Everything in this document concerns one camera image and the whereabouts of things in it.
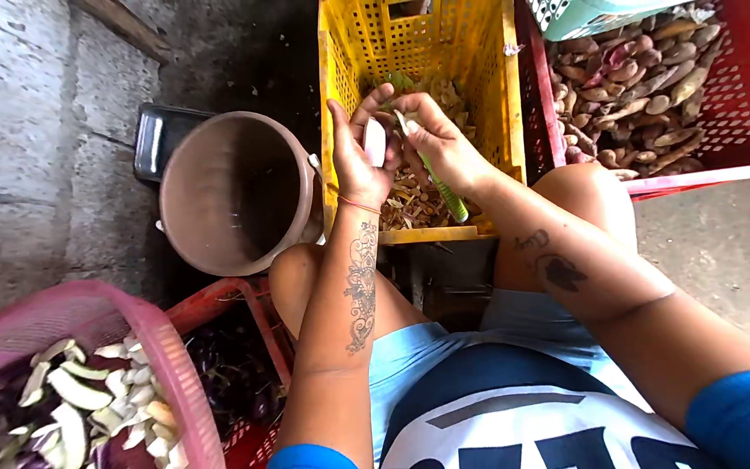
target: person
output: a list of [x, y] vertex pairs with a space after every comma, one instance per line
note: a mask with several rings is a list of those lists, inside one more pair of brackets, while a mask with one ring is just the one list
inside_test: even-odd
[[[351, 120], [328, 101], [340, 189], [331, 236], [271, 267], [298, 342], [268, 466], [750, 468], [750, 337], [638, 255], [622, 185], [588, 164], [528, 188], [424, 93], [392, 101], [418, 122], [403, 153], [391, 140], [373, 168], [363, 125], [388, 125], [378, 109], [392, 94], [377, 88]], [[499, 232], [480, 331], [446, 333], [375, 270], [396, 168], [406, 159], [427, 176], [417, 151]]]

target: vegetable peeler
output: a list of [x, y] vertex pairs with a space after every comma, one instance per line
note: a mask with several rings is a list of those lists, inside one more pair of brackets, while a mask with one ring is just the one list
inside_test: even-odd
[[[401, 136], [406, 141], [407, 135], [409, 134], [407, 130], [407, 118], [405, 118], [397, 109], [393, 109], [392, 112], [395, 112], [395, 116], [398, 118], [398, 126], [401, 128]], [[422, 159], [422, 163], [428, 173], [430, 173], [433, 185], [436, 186], [439, 194], [444, 198], [444, 204], [447, 206], [447, 209], [450, 210], [453, 219], [455, 219], [457, 223], [464, 223], [465, 220], [467, 220], [467, 208], [462, 199], [459, 198], [458, 195], [453, 194], [450, 187], [444, 184], [443, 180], [438, 178], [438, 176], [432, 172], [432, 168], [430, 168], [430, 160], [427, 156], [422, 155], [422, 152], [420, 151], [418, 151], [418, 156]]]

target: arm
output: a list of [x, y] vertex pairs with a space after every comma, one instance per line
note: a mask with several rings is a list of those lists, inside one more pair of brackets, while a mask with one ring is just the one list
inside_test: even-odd
[[[396, 106], [418, 113], [423, 128], [409, 139], [436, 174], [514, 241], [546, 291], [589, 329], [659, 415], [683, 427], [701, 389], [750, 370], [749, 337], [608, 234], [486, 162], [427, 95], [403, 97]], [[405, 157], [418, 167], [417, 156]]]
[[[398, 167], [397, 139], [384, 168], [373, 168], [360, 147], [363, 124], [392, 95], [372, 92], [352, 115], [329, 100], [334, 121], [334, 164], [341, 196], [380, 208]], [[372, 467], [369, 357], [375, 324], [378, 214], [339, 200], [297, 344], [297, 360], [276, 449], [298, 444], [332, 448], [360, 468]]]

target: blue sleeve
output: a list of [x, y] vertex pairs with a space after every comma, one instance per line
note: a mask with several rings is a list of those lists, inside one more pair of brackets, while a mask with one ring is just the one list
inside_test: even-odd
[[732, 469], [750, 469], [750, 371], [701, 390], [687, 410], [694, 443]]
[[267, 469], [358, 469], [351, 459], [332, 448], [294, 445], [276, 452]]

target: concrete wall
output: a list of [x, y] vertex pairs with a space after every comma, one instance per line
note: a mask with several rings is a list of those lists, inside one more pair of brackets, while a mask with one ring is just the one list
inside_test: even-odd
[[[147, 6], [152, 26], [173, 11]], [[0, 308], [69, 279], [154, 294], [132, 145], [158, 89], [156, 62], [68, 2], [0, 0]]]

